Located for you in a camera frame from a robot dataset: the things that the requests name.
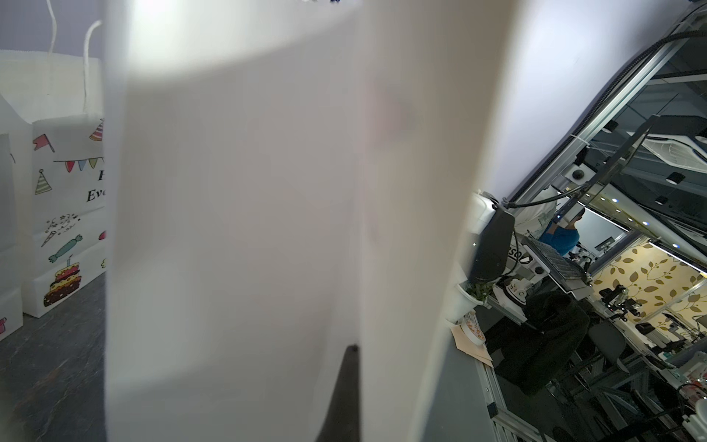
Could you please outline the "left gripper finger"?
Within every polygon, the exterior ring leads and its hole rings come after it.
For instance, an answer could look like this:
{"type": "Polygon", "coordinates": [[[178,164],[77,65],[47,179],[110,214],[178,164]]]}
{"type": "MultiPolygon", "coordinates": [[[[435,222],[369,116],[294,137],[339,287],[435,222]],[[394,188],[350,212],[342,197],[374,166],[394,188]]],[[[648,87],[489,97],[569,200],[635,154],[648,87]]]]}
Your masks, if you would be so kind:
{"type": "Polygon", "coordinates": [[[346,348],[331,401],[316,442],[361,440],[360,348],[346,348]]]}

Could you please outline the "white party paper bag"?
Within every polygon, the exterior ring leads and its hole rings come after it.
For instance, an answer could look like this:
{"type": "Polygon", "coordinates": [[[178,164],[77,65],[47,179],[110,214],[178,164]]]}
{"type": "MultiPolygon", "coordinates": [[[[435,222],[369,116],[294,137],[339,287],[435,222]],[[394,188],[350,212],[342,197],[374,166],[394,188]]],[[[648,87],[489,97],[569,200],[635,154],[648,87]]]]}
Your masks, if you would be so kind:
{"type": "Polygon", "coordinates": [[[517,1],[109,1],[110,441],[417,441],[517,1]]]}

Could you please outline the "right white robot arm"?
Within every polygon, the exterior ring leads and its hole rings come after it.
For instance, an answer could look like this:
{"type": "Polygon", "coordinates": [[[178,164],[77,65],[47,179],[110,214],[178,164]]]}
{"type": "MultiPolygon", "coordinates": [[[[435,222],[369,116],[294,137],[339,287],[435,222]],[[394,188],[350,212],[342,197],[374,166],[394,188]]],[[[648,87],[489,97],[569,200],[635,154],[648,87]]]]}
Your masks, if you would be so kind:
{"type": "Polygon", "coordinates": [[[471,198],[471,283],[491,283],[506,271],[515,232],[515,217],[488,193],[471,198]]]}

